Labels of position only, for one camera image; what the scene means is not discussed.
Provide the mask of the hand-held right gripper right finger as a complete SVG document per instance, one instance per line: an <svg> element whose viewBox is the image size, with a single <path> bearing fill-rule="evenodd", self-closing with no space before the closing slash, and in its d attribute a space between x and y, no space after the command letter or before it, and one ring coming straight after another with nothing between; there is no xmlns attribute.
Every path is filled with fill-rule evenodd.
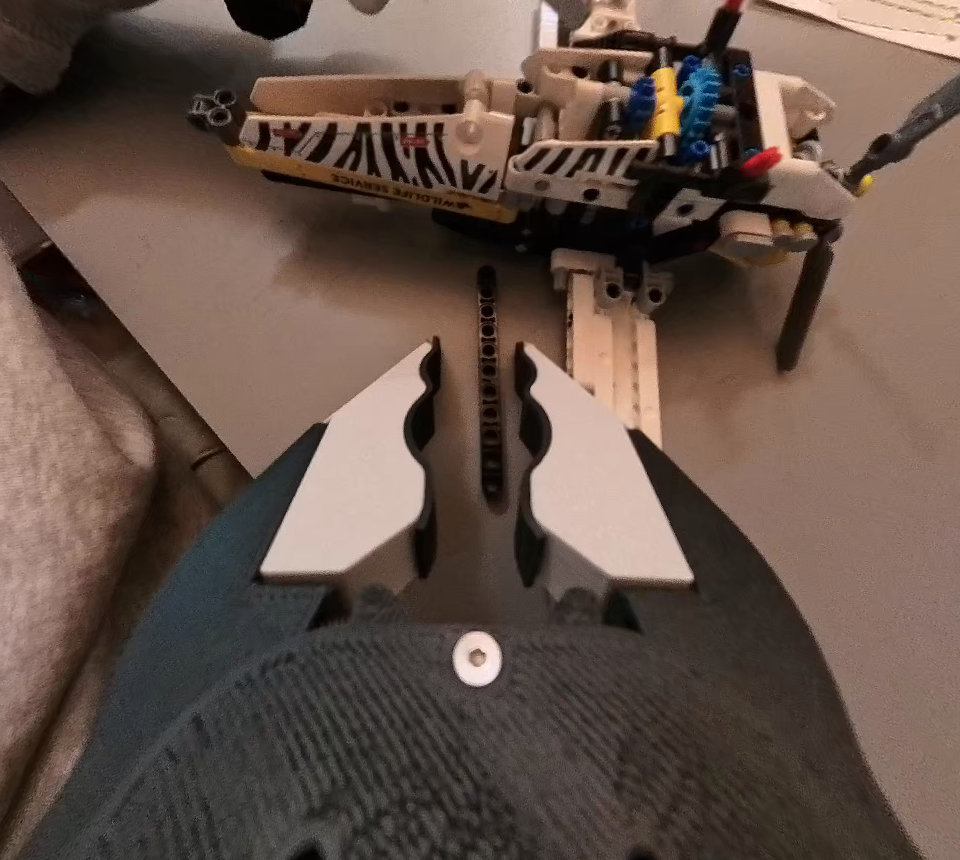
<svg viewBox="0 0 960 860"><path fill-rule="evenodd" d="M530 455L513 554L526 589L691 590L694 574L633 432L534 344L514 350L519 435Z"/></svg>

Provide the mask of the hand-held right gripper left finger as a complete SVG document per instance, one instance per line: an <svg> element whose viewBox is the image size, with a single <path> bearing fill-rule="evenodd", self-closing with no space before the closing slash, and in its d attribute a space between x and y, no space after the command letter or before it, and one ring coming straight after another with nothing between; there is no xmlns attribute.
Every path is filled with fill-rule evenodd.
<svg viewBox="0 0 960 860"><path fill-rule="evenodd" d="M324 422L259 568L266 583L403 590L437 556L425 449L441 386L438 339L423 342Z"/></svg>

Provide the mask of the black lego beam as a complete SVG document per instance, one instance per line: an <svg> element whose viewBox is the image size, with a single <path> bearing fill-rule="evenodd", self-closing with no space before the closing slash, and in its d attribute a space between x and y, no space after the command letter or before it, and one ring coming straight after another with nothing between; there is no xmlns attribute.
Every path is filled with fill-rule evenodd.
<svg viewBox="0 0 960 860"><path fill-rule="evenodd" d="M476 273L479 478L486 504L505 501L505 452L498 331L498 275L485 265Z"/></svg>

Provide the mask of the zebra striped lego plane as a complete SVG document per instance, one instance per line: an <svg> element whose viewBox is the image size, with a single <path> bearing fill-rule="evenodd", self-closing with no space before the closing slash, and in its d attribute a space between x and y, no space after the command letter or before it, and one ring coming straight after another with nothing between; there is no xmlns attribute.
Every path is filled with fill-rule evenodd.
<svg viewBox="0 0 960 860"><path fill-rule="evenodd" d="M745 0L690 45L638 25L638 0L590 0L516 79L258 78L248 109L197 94L187 118L269 180L419 206L437 223L549 258L565 295L566 370L624 424L663 441L659 268L715 254L741 268L802 254L775 347L795 369L857 199L958 116L958 77L847 168L820 129L834 102L730 46Z"/></svg>

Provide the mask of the person's grey sweater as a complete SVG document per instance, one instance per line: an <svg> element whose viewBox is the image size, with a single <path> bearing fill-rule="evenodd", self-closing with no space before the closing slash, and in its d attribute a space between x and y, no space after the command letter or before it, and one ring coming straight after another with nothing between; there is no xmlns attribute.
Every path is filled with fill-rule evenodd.
<svg viewBox="0 0 960 860"><path fill-rule="evenodd" d="M147 415L30 299L2 248L2 858L26 846L89 738L157 464Z"/></svg>

